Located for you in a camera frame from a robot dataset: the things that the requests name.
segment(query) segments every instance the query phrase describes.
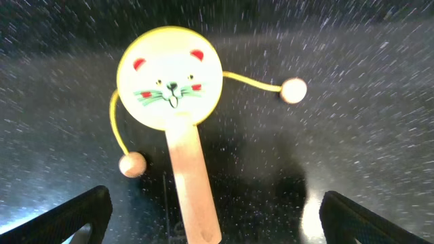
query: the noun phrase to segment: hand drum toy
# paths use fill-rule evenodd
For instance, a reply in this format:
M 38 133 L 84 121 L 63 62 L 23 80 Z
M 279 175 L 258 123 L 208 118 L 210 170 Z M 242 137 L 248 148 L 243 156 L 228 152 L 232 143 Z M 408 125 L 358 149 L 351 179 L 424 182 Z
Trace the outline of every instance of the hand drum toy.
M 204 37 L 167 26 L 150 30 L 127 48 L 111 99 L 111 125 L 125 154 L 119 162 L 125 176 L 143 174 L 146 161 L 138 152 L 129 152 L 119 135 L 118 98 L 139 122 L 165 132 L 189 243 L 219 243 L 222 238 L 196 125 L 216 107 L 223 77 L 280 92 L 288 103 L 301 101 L 307 91 L 297 78 L 276 86 L 223 72 L 216 50 Z

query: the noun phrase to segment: red cheek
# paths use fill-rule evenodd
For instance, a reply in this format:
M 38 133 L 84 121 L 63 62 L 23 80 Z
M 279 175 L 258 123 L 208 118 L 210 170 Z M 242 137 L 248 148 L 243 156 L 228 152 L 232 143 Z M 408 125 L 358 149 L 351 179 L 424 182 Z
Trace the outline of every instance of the red cheek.
M 150 98 L 152 96 L 152 93 L 150 91 L 142 92 L 143 98 Z
M 191 88 L 193 89 L 193 91 L 200 91 L 202 89 L 202 85 L 192 85 Z

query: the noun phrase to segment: dark object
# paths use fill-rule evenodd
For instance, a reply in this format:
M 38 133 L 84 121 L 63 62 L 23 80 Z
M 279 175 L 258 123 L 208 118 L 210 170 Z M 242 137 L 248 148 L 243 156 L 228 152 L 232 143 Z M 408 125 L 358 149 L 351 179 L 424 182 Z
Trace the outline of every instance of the dark object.
M 319 217 L 327 244 L 429 244 L 334 191 L 324 194 Z
M 0 243 L 101 243 L 113 207 L 109 190 L 97 186 L 35 219 L 0 235 Z

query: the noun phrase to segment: cat ear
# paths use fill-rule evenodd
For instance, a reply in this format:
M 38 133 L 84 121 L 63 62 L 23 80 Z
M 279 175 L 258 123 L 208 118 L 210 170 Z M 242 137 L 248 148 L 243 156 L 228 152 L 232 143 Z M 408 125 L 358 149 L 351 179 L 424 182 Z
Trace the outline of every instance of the cat ear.
M 201 62 L 203 60 L 203 52 L 201 50 L 193 50 L 190 52 L 191 55 L 193 55 L 194 57 L 198 58 Z
M 133 66 L 134 69 L 137 71 L 140 66 L 142 66 L 142 64 L 144 64 L 146 62 L 146 60 L 144 58 L 138 58 L 136 59 L 136 61 L 134 61 Z

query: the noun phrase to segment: cat face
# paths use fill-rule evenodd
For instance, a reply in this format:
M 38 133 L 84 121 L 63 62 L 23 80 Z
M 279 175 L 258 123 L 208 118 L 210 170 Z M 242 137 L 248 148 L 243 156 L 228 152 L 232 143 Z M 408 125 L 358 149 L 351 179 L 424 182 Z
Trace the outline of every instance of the cat face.
M 222 69 L 202 36 L 178 27 L 151 30 L 127 49 L 117 75 L 119 95 L 139 122 L 165 129 L 165 122 L 188 113 L 200 123 L 214 109 Z

